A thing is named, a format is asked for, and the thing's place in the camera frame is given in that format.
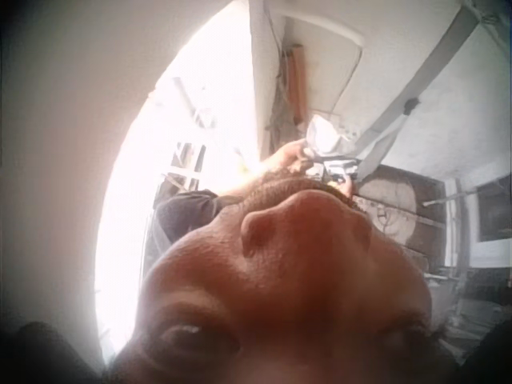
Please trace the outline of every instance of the eye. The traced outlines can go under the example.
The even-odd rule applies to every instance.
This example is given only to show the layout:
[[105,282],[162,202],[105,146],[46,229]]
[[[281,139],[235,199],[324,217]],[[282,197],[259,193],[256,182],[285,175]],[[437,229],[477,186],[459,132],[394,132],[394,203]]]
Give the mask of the eye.
[[240,348],[227,332],[192,324],[173,325],[164,331],[160,340],[174,353],[196,358],[224,359]]
[[174,374],[208,374],[222,368],[240,350],[230,332],[216,326],[174,323],[149,336],[146,352]]
[[396,357],[409,358],[420,354],[431,344],[430,334],[424,326],[400,326],[381,335],[381,345]]

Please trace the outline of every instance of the person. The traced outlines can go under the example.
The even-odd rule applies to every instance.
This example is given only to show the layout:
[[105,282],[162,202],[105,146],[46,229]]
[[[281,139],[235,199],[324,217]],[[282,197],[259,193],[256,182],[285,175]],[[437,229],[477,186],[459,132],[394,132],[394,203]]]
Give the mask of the person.
[[401,248],[339,189],[302,175],[304,141],[224,194],[157,209],[171,246],[142,286],[112,382],[440,382],[454,368]]

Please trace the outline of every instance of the wire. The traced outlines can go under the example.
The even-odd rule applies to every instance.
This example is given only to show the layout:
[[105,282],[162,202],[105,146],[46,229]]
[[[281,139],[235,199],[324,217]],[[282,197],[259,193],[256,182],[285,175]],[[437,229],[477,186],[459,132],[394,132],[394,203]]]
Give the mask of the wire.
[[362,48],[358,46],[358,56],[356,57],[355,63],[352,66],[352,70],[350,71],[349,77],[345,82],[345,85],[343,86],[342,90],[340,90],[338,96],[336,97],[336,100],[334,101],[334,104],[332,108],[329,111],[329,116],[331,116],[334,112],[334,109],[336,109],[336,105],[339,103],[339,100],[342,98],[343,94],[345,93],[346,88],[349,86],[350,82],[352,81],[352,77],[354,76],[354,73],[356,69],[359,66],[359,63],[361,62],[362,58]]
[[[280,82],[278,82],[280,88],[281,88],[281,94],[282,94],[282,97],[284,98],[285,102],[288,102],[288,99],[287,99],[287,96],[286,96],[286,92],[285,91],[288,91],[288,81],[289,81],[289,74],[288,74],[288,57],[286,56],[286,54],[283,52],[283,48],[282,48],[282,44],[279,42],[279,39],[278,39],[278,36],[277,34],[275,33],[275,27],[274,27],[274,22],[272,21],[272,16],[270,14],[270,10],[269,10],[269,4],[268,4],[268,1],[264,1],[263,3],[263,12],[265,13],[265,16],[269,22],[269,26],[270,26],[270,30],[272,31],[272,36],[274,38],[274,42],[275,42],[275,45],[278,49],[278,62],[279,62],[279,73],[278,73],[278,78],[283,78],[283,73],[284,73],[284,79],[281,80]],[[282,64],[282,58],[284,58],[284,70],[283,70],[283,64]]]

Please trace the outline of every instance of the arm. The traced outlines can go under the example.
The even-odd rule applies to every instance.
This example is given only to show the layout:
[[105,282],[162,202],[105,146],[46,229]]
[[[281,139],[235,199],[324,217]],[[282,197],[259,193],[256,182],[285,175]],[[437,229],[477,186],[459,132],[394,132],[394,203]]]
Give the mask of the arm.
[[260,183],[260,179],[265,173],[273,170],[288,168],[295,173],[304,173],[312,166],[311,160],[304,155],[305,145],[305,139],[285,144],[275,154],[263,161],[258,170],[245,176],[238,186],[230,190],[220,191],[218,195],[244,198]]

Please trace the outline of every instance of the skin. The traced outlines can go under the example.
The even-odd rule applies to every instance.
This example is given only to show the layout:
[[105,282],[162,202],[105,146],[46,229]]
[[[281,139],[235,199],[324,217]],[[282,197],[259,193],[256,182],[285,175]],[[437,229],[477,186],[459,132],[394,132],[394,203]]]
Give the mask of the skin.
[[440,382],[421,273],[349,204],[287,177],[186,235],[147,276],[111,381]]

